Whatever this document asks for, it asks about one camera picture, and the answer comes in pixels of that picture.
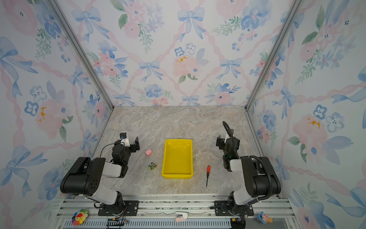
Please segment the red black screwdriver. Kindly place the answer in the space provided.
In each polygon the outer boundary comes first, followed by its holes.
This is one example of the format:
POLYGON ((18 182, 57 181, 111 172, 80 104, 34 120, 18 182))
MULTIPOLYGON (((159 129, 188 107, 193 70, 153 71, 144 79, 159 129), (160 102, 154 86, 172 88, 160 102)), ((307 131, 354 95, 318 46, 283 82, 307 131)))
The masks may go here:
POLYGON ((209 176, 210 176, 210 171, 211 171, 211 166, 208 165, 207 169, 206 169, 206 187, 208 186, 208 179, 209 179, 209 176))

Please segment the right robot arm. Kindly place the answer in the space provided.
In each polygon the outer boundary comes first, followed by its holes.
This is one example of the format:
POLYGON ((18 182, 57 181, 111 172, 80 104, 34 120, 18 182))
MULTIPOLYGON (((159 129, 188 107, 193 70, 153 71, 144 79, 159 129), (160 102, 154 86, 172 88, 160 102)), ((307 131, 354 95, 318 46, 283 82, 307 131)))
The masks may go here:
POLYGON ((269 159, 265 156, 239 156, 240 140, 226 135, 216 140, 223 151, 224 168, 229 172, 243 174, 244 184, 230 193, 227 201, 215 201, 216 216, 253 216, 253 205, 281 192, 280 181, 269 159))

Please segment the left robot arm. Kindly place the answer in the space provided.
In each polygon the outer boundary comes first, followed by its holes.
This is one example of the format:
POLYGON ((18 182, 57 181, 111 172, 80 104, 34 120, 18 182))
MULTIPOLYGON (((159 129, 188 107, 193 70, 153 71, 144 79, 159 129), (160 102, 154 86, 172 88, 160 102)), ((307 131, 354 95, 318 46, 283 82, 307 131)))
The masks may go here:
POLYGON ((94 201, 99 216, 136 216, 138 200, 123 200, 121 192, 112 190, 101 183, 103 177, 124 178, 132 153, 140 150, 139 139, 129 143, 125 132, 113 143, 112 160, 104 157, 79 157, 61 181, 64 194, 85 196, 94 201))

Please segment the yellow plastic bin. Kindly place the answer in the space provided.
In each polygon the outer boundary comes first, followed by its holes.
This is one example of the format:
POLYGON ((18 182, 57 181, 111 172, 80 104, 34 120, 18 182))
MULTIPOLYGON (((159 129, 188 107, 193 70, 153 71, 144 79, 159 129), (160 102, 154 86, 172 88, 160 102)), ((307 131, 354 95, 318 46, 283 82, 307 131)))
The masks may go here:
POLYGON ((167 139, 162 166, 165 179, 191 179, 193 177, 193 141, 167 139))

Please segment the small pink toy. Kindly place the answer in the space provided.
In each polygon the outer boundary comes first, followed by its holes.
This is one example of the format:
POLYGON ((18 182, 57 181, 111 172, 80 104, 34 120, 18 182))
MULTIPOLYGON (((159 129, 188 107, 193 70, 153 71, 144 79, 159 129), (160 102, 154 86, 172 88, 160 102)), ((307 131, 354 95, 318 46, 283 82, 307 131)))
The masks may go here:
POLYGON ((150 150, 150 149, 147 150, 145 154, 148 155, 148 156, 150 156, 152 154, 152 150, 150 150))

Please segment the small green yellow toy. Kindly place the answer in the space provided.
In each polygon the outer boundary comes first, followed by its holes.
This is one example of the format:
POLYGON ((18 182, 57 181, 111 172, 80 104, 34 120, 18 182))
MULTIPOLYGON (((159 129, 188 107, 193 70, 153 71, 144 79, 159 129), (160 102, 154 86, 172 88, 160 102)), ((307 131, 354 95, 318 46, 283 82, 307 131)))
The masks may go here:
POLYGON ((149 165, 148 165, 148 169, 149 170, 154 170, 157 168, 157 164, 155 162, 151 162, 149 165))

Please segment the rainbow flower toy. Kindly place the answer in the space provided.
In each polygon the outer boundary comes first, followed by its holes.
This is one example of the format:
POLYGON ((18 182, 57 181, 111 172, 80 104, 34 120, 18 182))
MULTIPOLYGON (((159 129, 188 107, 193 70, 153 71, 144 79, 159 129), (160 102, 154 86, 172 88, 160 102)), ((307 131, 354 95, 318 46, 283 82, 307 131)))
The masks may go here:
POLYGON ((88 218, 88 210, 81 209, 78 212, 76 212, 74 214, 74 216, 72 217, 72 220, 71 220, 72 225, 73 226, 81 225, 86 221, 87 218, 88 218))

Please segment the blue pink ice-cream toy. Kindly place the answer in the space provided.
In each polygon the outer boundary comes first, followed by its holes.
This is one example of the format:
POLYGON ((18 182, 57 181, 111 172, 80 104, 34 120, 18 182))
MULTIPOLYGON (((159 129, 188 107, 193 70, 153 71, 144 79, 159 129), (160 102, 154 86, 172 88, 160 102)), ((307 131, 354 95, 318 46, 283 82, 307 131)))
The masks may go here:
POLYGON ((257 214, 257 220, 259 220, 263 224, 273 223, 273 219, 264 214, 264 212, 260 212, 257 214))

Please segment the white pink clip object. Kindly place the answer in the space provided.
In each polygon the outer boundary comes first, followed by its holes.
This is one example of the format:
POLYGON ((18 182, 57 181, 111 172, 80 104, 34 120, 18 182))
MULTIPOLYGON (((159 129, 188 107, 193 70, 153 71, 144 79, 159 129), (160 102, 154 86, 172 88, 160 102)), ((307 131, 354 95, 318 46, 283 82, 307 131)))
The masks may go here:
POLYGON ((188 213, 187 212, 175 212, 175 222, 181 222, 186 221, 188 219, 188 213))

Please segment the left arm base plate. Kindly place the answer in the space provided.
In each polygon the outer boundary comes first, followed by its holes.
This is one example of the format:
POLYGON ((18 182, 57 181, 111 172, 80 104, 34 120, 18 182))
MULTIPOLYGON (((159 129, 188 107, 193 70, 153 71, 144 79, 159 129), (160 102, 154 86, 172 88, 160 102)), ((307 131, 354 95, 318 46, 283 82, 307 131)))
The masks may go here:
POLYGON ((114 205, 101 204, 98 216, 136 216, 139 209, 139 203, 138 200, 128 200, 114 205))

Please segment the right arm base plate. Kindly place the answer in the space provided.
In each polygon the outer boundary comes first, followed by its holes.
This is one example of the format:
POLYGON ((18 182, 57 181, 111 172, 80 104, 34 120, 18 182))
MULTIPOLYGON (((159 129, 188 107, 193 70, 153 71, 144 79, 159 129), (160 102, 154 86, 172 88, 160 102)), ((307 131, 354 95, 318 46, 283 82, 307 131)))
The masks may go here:
POLYGON ((254 211, 248 205, 236 205, 227 201, 214 201, 214 206, 210 207, 215 211, 216 216, 249 217, 254 216, 254 211))

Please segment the aluminium mounting rail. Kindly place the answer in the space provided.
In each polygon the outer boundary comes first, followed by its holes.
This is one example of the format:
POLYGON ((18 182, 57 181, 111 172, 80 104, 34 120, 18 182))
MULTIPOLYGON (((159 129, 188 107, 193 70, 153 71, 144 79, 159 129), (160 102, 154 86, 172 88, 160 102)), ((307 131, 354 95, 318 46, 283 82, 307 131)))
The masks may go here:
POLYGON ((98 216, 94 202, 85 198, 65 199, 51 228, 53 229, 298 229, 299 223, 286 198, 273 196, 253 205, 254 216, 216 216, 210 207, 214 201, 227 201, 219 194, 127 195, 124 200, 138 200, 136 216, 98 216), (88 218, 78 226, 72 217, 81 209, 88 218), (186 221, 175 222, 175 212, 187 212, 186 221), (264 212, 273 223, 263 224, 257 214, 264 212))

